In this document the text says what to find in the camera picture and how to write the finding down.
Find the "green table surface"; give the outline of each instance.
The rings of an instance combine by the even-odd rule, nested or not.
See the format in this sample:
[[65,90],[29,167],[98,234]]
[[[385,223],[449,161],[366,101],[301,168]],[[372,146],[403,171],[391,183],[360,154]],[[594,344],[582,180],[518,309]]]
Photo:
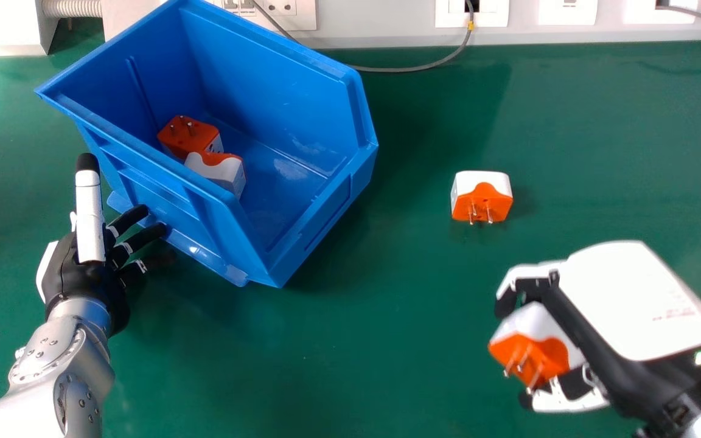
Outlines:
[[[100,42],[97,22],[79,23],[48,57],[0,59],[0,396],[42,322],[34,275],[68,230],[85,150],[33,89]],[[626,238],[701,294],[701,42],[473,47],[364,85],[380,141],[370,186],[284,289],[236,288],[186,256],[154,274],[110,341],[105,438],[628,436],[637,422],[612,410],[518,407],[521,384],[486,350],[493,294],[510,266]],[[465,169],[510,175],[507,222],[451,220]]]

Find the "robotic hand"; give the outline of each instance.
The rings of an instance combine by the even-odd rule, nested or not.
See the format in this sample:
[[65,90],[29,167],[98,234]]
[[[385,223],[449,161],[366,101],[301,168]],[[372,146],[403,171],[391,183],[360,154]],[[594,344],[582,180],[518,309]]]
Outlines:
[[16,352],[9,390],[0,399],[0,437],[98,438],[101,406],[114,380],[108,338],[128,324],[126,291],[144,281],[173,253],[134,260],[129,256],[165,235],[156,224],[115,241],[148,215],[137,206],[105,227],[99,164],[84,153],[75,174],[72,232],[51,242],[37,269],[45,324]]
[[642,242],[510,269],[489,350],[525,408],[613,408],[637,438],[701,438],[701,301]]

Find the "white flexible duct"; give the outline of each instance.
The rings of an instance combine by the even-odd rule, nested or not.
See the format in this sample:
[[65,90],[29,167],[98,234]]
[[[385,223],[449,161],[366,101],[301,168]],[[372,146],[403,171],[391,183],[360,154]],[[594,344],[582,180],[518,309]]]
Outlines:
[[51,18],[102,16],[101,0],[42,0],[42,11]]

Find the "power cord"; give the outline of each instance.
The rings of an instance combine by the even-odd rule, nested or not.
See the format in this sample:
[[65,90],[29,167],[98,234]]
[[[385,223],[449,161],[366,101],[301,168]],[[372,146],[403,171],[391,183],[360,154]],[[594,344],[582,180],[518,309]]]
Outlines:
[[687,9],[687,8],[681,8],[680,6],[658,5],[656,7],[656,9],[659,9],[662,11],[683,12],[684,14],[688,14],[690,16],[695,16],[695,17],[701,18],[701,12],[692,11],[691,9]]
[[[278,23],[275,18],[273,18],[269,12],[265,11],[264,8],[262,8],[261,5],[259,5],[259,2],[257,0],[251,0],[253,2],[253,6],[256,6],[256,9],[259,9],[262,14],[264,14],[264,17],[269,20],[270,23],[272,23],[273,26],[275,26],[275,29],[278,29],[280,33],[283,33],[284,37],[287,37],[290,41],[294,41],[295,43],[301,44],[296,38],[294,38],[287,30],[285,30],[280,23]],[[475,30],[475,8],[472,6],[471,0],[464,0],[465,3],[467,3],[467,8],[470,11],[470,22],[467,25],[467,33],[464,35],[464,41],[462,41],[461,45],[456,48],[456,50],[453,51],[448,56],[445,56],[445,58],[440,59],[439,61],[434,61],[430,62],[429,64],[423,64],[422,66],[415,66],[415,67],[403,67],[403,68],[382,68],[382,67],[365,67],[365,66],[354,66],[353,64],[348,64],[351,69],[358,70],[359,72],[372,72],[372,73],[412,73],[412,72],[422,72],[424,70],[429,70],[429,69],[434,69],[434,67],[442,66],[443,64],[446,64],[447,62],[453,61],[456,56],[459,56],[461,52],[464,52],[464,49],[467,48],[467,43],[470,42],[470,36],[472,35],[472,31]]]

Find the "blue plastic bin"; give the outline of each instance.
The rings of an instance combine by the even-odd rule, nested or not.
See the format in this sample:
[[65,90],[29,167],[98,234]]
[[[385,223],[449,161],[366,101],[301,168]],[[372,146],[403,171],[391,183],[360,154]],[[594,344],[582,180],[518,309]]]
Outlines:
[[[70,116],[125,211],[234,285],[281,287],[372,176],[378,144],[359,74],[202,0],[173,0],[37,89]],[[173,158],[176,114],[243,158],[241,199]]]

